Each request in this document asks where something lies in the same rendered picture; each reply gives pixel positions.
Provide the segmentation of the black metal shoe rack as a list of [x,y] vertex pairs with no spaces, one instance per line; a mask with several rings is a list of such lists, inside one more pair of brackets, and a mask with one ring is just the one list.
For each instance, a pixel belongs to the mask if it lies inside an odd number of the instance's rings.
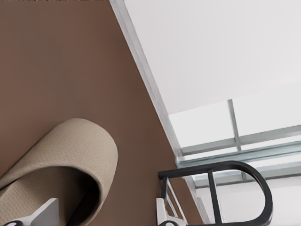
[[[224,170],[239,170],[241,172],[250,175],[258,183],[265,197],[265,203],[261,214],[257,218],[249,221],[243,221],[243,222],[229,222],[229,223],[222,222],[221,210],[217,198],[213,173],[224,171]],[[162,189],[161,189],[160,198],[164,199],[166,203],[167,185],[169,182],[168,180],[170,178],[186,177],[186,176],[202,174],[202,173],[208,174],[209,189],[211,193],[211,200],[213,203],[215,222],[212,224],[204,224],[204,225],[187,225],[183,219],[180,219],[176,216],[174,217],[170,216],[172,223],[174,223],[174,226],[267,226],[270,224],[272,220],[272,214],[273,214],[273,200],[272,200],[271,190],[267,182],[265,181],[264,177],[260,174],[260,172],[258,172],[252,166],[241,161],[222,161],[222,162],[210,163],[210,164],[199,165],[199,166],[160,171],[158,173],[158,178],[162,180]]]

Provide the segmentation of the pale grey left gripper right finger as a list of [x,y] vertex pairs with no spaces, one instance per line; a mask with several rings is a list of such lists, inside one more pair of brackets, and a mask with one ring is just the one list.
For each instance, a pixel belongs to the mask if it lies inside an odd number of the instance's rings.
[[174,223],[172,223],[172,220],[167,213],[164,199],[156,199],[156,209],[158,226],[174,226]]

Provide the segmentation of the silver frame post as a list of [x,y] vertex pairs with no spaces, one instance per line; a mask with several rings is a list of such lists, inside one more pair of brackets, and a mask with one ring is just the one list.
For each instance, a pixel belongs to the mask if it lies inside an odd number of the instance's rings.
[[234,139],[236,143],[236,147],[238,151],[241,151],[241,142],[238,134],[238,127],[237,127],[237,121],[236,121],[236,116],[235,116],[235,111],[234,111],[234,105],[232,99],[228,100],[228,109],[230,113],[230,119],[231,119],[231,124],[232,124],[232,129],[234,133]]

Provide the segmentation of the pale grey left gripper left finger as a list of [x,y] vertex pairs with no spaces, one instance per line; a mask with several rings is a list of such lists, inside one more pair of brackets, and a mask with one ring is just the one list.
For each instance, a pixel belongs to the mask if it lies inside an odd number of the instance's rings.
[[11,220],[5,226],[57,226],[59,223],[59,200],[51,198],[31,215]]

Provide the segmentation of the beige fabric slipper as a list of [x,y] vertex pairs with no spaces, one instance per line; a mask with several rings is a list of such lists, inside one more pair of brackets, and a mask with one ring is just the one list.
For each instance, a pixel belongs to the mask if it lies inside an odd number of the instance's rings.
[[67,120],[39,140],[0,178],[0,226],[58,200],[55,226],[88,226],[111,188],[118,149],[110,134]]

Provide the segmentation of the silver frame rail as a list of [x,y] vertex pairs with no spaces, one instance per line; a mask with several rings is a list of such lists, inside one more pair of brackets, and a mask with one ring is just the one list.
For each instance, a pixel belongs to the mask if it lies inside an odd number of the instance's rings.
[[301,125],[182,148],[179,168],[242,161],[265,179],[301,176]]

